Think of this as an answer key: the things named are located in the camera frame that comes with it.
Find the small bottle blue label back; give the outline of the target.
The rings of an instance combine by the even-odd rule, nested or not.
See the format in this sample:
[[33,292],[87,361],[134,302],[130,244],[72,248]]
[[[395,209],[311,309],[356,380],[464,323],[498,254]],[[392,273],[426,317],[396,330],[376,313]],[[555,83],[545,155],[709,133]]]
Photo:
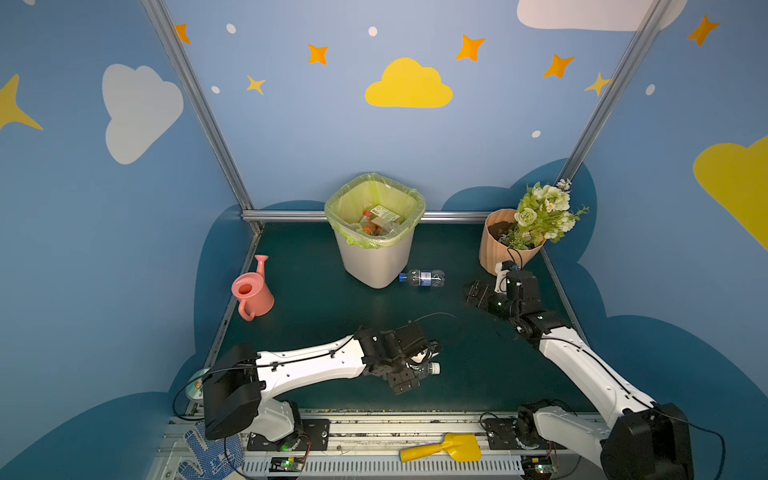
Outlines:
[[415,287],[442,287],[445,285],[445,273],[441,270],[413,269],[400,273],[398,281]]

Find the clear bottle green white label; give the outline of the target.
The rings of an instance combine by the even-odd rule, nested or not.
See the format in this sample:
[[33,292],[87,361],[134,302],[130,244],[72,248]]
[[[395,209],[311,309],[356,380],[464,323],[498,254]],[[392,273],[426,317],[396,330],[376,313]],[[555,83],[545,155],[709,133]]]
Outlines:
[[381,227],[381,235],[395,230],[403,221],[401,215],[382,205],[376,205],[368,210],[373,214],[370,222]]

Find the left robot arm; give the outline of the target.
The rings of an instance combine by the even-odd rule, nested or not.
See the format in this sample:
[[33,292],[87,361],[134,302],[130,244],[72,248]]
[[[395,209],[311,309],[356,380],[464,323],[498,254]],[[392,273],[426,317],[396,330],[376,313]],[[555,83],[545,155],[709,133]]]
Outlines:
[[270,442],[302,432],[298,408],[277,398],[310,385],[358,377],[379,377],[400,395],[435,374],[442,351],[416,322],[395,330],[360,328],[323,345],[292,351],[258,351],[241,343],[227,351],[201,378],[204,432],[226,439],[249,427]]

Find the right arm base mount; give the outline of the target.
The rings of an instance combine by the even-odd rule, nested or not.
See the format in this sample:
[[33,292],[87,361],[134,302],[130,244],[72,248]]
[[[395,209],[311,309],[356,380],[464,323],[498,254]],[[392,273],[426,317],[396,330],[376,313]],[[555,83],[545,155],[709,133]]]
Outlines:
[[517,417],[487,417],[480,420],[491,450],[548,450],[550,443],[541,437],[532,420]]

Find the clear bottle orange label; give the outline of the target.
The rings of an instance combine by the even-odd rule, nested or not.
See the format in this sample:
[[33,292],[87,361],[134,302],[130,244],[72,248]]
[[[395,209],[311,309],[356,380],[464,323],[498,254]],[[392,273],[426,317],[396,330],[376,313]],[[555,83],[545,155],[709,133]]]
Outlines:
[[361,230],[364,234],[369,236],[376,237],[381,235],[381,227],[374,222],[363,222],[361,224]]

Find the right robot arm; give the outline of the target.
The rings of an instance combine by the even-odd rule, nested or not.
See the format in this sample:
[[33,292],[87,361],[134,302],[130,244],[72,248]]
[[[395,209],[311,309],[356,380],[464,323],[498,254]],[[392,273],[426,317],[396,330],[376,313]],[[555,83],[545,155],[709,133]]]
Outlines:
[[538,280],[502,270],[495,283],[462,289],[468,304],[510,322],[592,403],[590,422],[552,401],[519,408],[515,440],[523,448],[559,444],[600,467],[609,479],[691,479],[690,424],[673,404],[659,404],[607,365],[555,311],[544,308]]

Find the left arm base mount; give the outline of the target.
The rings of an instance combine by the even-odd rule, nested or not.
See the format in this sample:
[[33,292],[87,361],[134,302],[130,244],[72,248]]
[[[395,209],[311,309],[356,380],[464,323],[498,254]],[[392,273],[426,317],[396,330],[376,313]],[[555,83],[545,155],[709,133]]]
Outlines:
[[329,419],[303,419],[302,427],[283,440],[268,441],[264,436],[250,433],[247,437],[246,451],[249,452],[285,452],[310,450],[326,451],[330,438]]

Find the clear bottle white cap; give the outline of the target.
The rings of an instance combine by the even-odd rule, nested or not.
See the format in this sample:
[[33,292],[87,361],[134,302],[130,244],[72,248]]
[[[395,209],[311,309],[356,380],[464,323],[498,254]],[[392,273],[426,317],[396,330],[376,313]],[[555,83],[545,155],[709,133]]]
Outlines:
[[419,379],[424,379],[432,375],[439,375],[441,367],[438,362],[428,362],[416,368],[416,375]]

